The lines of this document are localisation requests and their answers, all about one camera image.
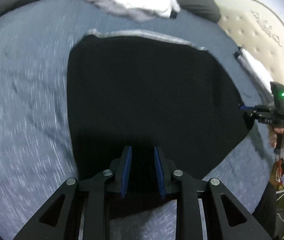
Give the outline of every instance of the blue gripper pad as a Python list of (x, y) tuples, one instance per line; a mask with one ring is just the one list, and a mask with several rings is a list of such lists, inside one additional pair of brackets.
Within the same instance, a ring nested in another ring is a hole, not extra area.
[(132, 147), (128, 148), (128, 152), (125, 159), (125, 165), (122, 173), (122, 180), (121, 180), (121, 196), (124, 198), (126, 194), (126, 190), (128, 189), (129, 184), (129, 176), (130, 176), (130, 168), (132, 162)]
[(165, 197), (164, 174), (162, 170), (160, 157), (158, 155), (158, 151), (156, 147), (154, 148), (154, 164), (155, 164), (155, 170), (156, 170), (158, 191), (160, 195), (162, 196), (162, 199), (164, 199)]

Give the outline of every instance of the black cloth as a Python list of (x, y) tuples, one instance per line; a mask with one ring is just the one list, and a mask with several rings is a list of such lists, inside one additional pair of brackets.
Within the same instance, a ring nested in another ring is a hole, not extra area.
[(242, 118), (241, 103), (207, 51), (141, 37), (86, 36), (70, 52), (67, 72), (79, 178), (107, 169), (131, 145), (140, 184), (153, 183), (155, 146), (202, 179), (253, 126)]
[(262, 198), (253, 212), (253, 217), (259, 222), (264, 230), (271, 236), (275, 236), (277, 213), (276, 190), (269, 182), (266, 185)]
[(276, 227), (277, 196), (273, 186), (268, 183), (263, 196), (257, 205), (254, 218), (261, 224), (271, 237), (274, 237)]

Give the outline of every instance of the metal screw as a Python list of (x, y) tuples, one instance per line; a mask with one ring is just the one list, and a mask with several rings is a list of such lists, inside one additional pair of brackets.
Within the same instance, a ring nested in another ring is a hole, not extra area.
[(104, 176), (110, 176), (110, 175), (112, 175), (112, 171), (111, 170), (105, 170), (105, 171), (103, 171), (103, 175)]
[(182, 176), (182, 175), (183, 175), (183, 171), (175, 170), (175, 171), (173, 171), (173, 174), (174, 174), (175, 176), (180, 177), (180, 176)]
[(220, 181), (218, 179), (211, 179), (211, 184), (214, 185), (214, 186), (217, 186), (219, 185)]
[(66, 181), (66, 184), (67, 185), (73, 185), (75, 183), (75, 179), (73, 179), (73, 178), (69, 178), (69, 179), (67, 179), (67, 181)]

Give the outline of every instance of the mattress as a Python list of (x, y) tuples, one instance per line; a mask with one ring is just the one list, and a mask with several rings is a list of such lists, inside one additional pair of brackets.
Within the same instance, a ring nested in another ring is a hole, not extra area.
[[(90, 29), (101, 33), (144, 29), (205, 47), (224, 67), (243, 102), (247, 106), (261, 103), (250, 78), (233, 56), (237, 45), (217, 24), (186, 11), (174, 20), (135, 23), (108, 15), (82, 0), (41, 0), (3, 15), (0, 235), (4, 240), (13, 239), (67, 178), (77, 177), (67, 119), (66, 72), (71, 48)], [(204, 179), (219, 178), (253, 212), (273, 162), (267, 128), (255, 124)]]

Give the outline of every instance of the blue bedsheet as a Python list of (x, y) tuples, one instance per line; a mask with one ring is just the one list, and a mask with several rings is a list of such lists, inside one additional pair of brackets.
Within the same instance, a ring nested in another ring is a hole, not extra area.
[[(186, 11), (175, 20), (135, 23), (82, 0), (41, 0), (5, 14), (0, 18), (0, 235), (4, 240), (13, 239), (67, 178), (76, 177), (67, 122), (67, 62), (70, 49), (93, 28), (101, 33), (145, 29), (206, 47), (230, 75), (244, 103), (261, 103), (233, 56), (236, 44), (217, 24)], [(257, 124), (205, 179), (219, 178), (253, 212), (273, 161), (267, 128)]]

